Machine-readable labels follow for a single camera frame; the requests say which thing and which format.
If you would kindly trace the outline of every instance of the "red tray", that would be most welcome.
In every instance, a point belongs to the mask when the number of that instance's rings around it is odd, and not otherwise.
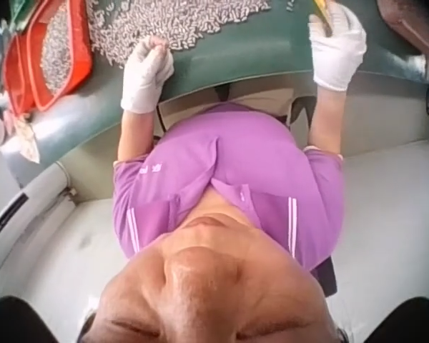
[[[44,80],[40,67],[44,34],[47,25],[56,13],[60,4],[65,0],[44,0],[31,20],[27,34],[27,49],[29,54],[29,74],[31,88],[34,94],[36,107],[46,111],[57,100],[69,94],[75,87],[84,81],[92,70],[91,44],[85,0],[66,0],[68,10],[69,44],[71,66],[69,75],[60,90],[52,94]]]
[[[4,62],[4,83],[15,116],[28,112],[34,105],[27,64],[26,34],[10,42]]]

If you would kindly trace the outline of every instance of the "green conveyor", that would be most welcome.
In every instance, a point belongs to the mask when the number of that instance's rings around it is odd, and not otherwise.
[[[218,34],[207,35],[194,49],[174,53],[174,76],[167,82],[162,101],[198,89],[240,79],[272,74],[311,74],[312,59],[307,18],[311,0],[296,0],[286,11],[286,0],[273,0],[272,10],[252,15],[243,24],[229,24]],[[424,82],[424,58],[388,28],[376,0],[344,0],[368,33],[368,52],[360,72]],[[110,67],[96,55],[92,76],[77,93],[62,99],[34,120],[41,167],[49,166],[68,151],[119,123],[122,70]],[[25,180],[34,173],[19,152],[3,152],[13,172]]]

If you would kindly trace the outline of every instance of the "hand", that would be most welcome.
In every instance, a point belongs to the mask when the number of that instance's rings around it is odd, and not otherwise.
[[[347,7],[327,2],[332,19],[332,36],[327,37],[320,18],[310,16],[315,82],[332,91],[346,91],[367,51],[366,33],[359,19]]]
[[[141,39],[124,68],[121,107],[135,114],[153,112],[164,82],[173,74],[173,56],[164,39]]]

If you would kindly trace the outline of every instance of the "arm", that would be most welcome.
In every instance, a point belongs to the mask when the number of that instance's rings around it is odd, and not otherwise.
[[[345,92],[318,88],[315,113],[308,137],[309,145],[332,154],[340,154],[345,102]]]
[[[367,50],[362,24],[347,7],[327,3],[332,36],[326,36],[317,16],[310,17],[310,41],[317,103],[310,127],[309,144],[326,152],[340,153],[346,91]]]
[[[154,112],[137,115],[124,111],[117,161],[130,161],[151,152],[154,137]]]
[[[117,161],[130,161],[152,150],[154,110],[164,82],[173,74],[173,58],[167,47],[164,39],[147,37],[127,59]]]

